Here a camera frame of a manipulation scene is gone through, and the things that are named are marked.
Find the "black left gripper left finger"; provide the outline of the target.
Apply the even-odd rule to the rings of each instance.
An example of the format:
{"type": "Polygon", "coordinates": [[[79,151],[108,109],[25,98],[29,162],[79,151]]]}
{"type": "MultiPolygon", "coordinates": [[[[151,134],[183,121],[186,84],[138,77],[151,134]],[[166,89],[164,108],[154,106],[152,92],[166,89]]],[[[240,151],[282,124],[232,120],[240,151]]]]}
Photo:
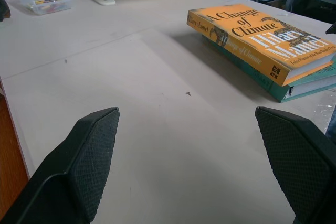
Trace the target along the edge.
{"type": "Polygon", "coordinates": [[[119,117],[118,108],[107,108],[78,120],[0,224],[90,224],[109,175],[119,117]]]}

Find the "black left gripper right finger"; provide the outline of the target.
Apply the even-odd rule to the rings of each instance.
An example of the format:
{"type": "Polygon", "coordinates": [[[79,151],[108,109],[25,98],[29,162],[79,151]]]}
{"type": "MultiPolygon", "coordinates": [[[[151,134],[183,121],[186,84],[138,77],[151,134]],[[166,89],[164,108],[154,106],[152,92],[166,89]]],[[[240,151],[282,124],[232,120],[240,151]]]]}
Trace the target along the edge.
{"type": "Polygon", "coordinates": [[[290,112],[260,106],[255,117],[293,224],[336,224],[336,141],[290,112]]]}

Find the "black object at edge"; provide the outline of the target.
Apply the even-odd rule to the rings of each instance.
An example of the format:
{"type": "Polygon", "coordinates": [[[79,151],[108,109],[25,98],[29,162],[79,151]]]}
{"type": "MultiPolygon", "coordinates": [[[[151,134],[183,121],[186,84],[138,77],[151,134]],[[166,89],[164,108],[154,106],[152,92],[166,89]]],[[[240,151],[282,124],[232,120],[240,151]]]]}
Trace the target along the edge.
{"type": "Polygon", "coordinates": [[[5,18],[10,18],[11,13],[8,4],[5,0],[0,0],[0,22],[3,22],[5,18]]]}

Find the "green hardcover book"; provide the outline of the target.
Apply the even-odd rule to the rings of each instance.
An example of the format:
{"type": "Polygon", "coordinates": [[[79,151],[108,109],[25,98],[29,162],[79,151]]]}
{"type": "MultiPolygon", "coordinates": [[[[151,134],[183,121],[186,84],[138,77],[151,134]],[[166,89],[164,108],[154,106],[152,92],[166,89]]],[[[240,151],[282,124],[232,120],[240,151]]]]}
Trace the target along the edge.
{"type": "Polygon", "coordinates": [[[219,45],[206,36],[203,36],[203,40],[206,40],[209,45],[215,48],[220,54],[224,55],[226,59],[246,75],[250,76],[279,103],[336,87],[336,60],[330,66],[309,74],[286,86],[280,86],[239,58],[240,54],[243,52],[240,48],[239,40],[229,39],[227,41],[227,46],[231,48],[231,51],[229,51],[227,47],[219,45]]]}

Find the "orange paperback book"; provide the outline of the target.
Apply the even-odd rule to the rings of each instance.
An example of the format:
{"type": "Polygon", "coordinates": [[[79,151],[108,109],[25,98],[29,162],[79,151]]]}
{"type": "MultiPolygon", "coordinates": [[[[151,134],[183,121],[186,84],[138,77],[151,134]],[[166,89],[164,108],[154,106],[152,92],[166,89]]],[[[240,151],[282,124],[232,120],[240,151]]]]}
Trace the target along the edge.
{"type": "Polygon", "coordinates": [[[335,44],[243,4],[189,10],[187,24],[280,86],[336,56],[335,44]]]}

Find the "small colourful items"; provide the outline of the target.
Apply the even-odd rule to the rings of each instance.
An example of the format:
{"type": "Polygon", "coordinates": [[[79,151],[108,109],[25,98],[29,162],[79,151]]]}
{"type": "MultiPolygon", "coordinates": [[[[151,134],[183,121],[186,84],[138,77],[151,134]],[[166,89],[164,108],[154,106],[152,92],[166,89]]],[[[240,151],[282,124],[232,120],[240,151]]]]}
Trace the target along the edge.
{"type": "Polygon", "coordinates": [[[59,0],[34,0],[34,4],[27,4],[26,7],[38,15],[50,14],[67,9],[67,5],[59,3],[59,0]]]}

